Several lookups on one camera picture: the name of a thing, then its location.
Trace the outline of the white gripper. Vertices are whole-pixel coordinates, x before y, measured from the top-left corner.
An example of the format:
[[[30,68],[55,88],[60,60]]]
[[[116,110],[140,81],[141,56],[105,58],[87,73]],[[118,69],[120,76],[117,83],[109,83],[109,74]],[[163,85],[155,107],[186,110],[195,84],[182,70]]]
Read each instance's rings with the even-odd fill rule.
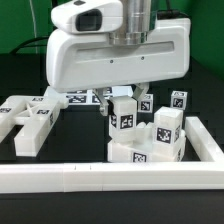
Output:
[[[151,0],[71,0],[52,9],[46,52],[49,85],[59,92],[94,89],[108,115],[105,87],[136,84],[141,101],[151,81],[189,69],[188,18],[160,19]]]

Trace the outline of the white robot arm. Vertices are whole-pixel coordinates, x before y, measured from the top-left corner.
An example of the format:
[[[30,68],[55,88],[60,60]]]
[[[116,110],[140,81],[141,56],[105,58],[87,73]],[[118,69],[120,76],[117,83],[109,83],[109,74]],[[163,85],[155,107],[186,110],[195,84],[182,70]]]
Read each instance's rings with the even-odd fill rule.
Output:
[[[94,90],[106,115],[104,89],[133,84],[133,98],[140,101],[151,82],[184,76],[191,21],[155,10],[155,2],[71,0],[53,8],[56,29],[46,54],[49,85],[61,93]]]

